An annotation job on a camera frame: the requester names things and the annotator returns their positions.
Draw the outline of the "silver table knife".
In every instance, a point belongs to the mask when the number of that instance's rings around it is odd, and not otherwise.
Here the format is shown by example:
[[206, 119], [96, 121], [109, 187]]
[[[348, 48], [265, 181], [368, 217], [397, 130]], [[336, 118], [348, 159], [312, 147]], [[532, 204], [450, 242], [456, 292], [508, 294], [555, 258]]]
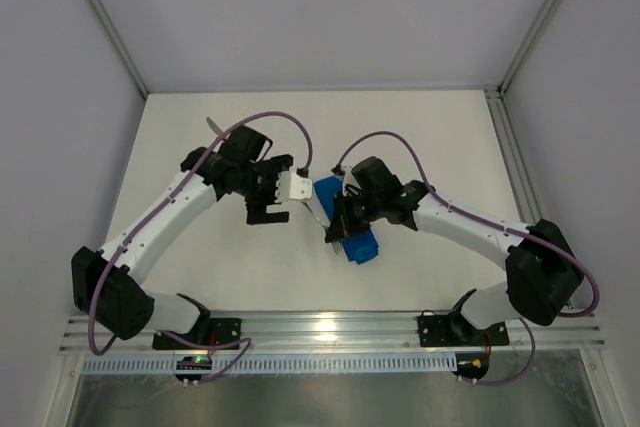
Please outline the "silver table knife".
[[211, 117], [206, 117], [206, 123], [210, 130], [217, 136], [220, 136], [224, 133], [224, 130], [216, 122], [214, 122]]

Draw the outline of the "blue cloth napkin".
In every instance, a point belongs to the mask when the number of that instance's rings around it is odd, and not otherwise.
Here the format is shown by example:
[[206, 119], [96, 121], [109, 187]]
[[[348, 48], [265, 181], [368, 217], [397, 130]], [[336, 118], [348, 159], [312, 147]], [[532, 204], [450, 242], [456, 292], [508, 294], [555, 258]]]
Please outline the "blue cloth napkin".
[[[334, 197], [342, 191], [342, 180], [335, 176], [325, 177], [313, 183], [316, 197], [328, 220], [334, 216]], [[344, 253], [349, 262], [364, 264], [379, 253], [379, 244], [371, 230], [366, 233], [339, 240], [332, 244], [337, 253]]]

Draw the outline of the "silver fork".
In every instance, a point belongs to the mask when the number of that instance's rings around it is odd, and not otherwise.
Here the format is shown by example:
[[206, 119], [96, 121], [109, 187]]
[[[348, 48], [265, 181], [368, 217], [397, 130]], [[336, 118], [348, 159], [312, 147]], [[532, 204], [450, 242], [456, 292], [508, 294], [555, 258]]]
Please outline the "silver fork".
[[[314, 218], [314, 220], [322, 227], [325, 233], [328, 232], [329, 225], [322, 220], [322, 218], [317, 215], [314, 210], [311, 208], [307, 201], [303, 201], [302, 205], [305, 207], [306, 211], [310, 213], [310, 215]], [[333, 251], [336, 255], [339, 255], [343, 252], [342, 244], [339, 241], [334, 241], [331, 243]]]

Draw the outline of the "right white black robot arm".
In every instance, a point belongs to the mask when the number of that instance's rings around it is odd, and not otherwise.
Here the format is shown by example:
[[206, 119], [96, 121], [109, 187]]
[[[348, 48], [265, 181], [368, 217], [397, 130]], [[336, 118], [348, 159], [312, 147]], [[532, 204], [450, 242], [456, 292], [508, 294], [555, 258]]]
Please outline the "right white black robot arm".
[[444, 338], [457, 345], [479, 342], [489, 328], [509, 320], [551, 325], [584, 280], [562, 232], [550, 221], [526, 225], [464, 211], [423, 180], [402, 183], [374, 156], [332, 172], [342, 185], [333, 197], [326, 242], [361, 235], [384, 219], [449, 240], [504, 271], [504, 281], [468, 291], [441, 316]]

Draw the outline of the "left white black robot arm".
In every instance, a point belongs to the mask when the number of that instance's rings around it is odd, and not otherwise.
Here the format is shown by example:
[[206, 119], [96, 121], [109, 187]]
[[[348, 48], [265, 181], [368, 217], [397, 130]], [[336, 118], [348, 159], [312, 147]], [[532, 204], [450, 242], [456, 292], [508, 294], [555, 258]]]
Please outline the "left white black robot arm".
[[290, 171], [289, 154], [267, 157], [273, 142], [241, 126], [221, 145], [191, 151], [160, 198], [119, 236], [97, 250], [80, 248], [71, 260], [75, 306], [114, 337], [129, 340], [145, 329], [159, 332], [154, 345], [206, 345], [210, 311], [184, 295], [152, 294], [142, 285], [166, 249], [224, 196], [245, 200], [249, 225], [285, 223], [276, 204], [278, 183]]

